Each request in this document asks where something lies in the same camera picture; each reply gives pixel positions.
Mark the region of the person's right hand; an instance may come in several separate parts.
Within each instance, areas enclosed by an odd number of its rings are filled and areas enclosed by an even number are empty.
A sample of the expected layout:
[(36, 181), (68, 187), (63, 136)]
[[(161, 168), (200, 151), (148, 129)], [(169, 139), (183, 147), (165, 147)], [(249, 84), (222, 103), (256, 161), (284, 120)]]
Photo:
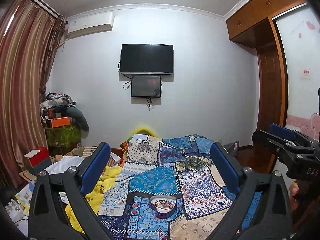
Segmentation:
[(299, 200), (298, 200), (298, 195), (300, 193), (300, 185), (301, 185), (300, 180), (296, 180), (291, 183), (289, 187), (289, 200), (290, 200), (290, 206), (291, 206), (291, 211), (295, 211), (298, 206), (299, 206)]

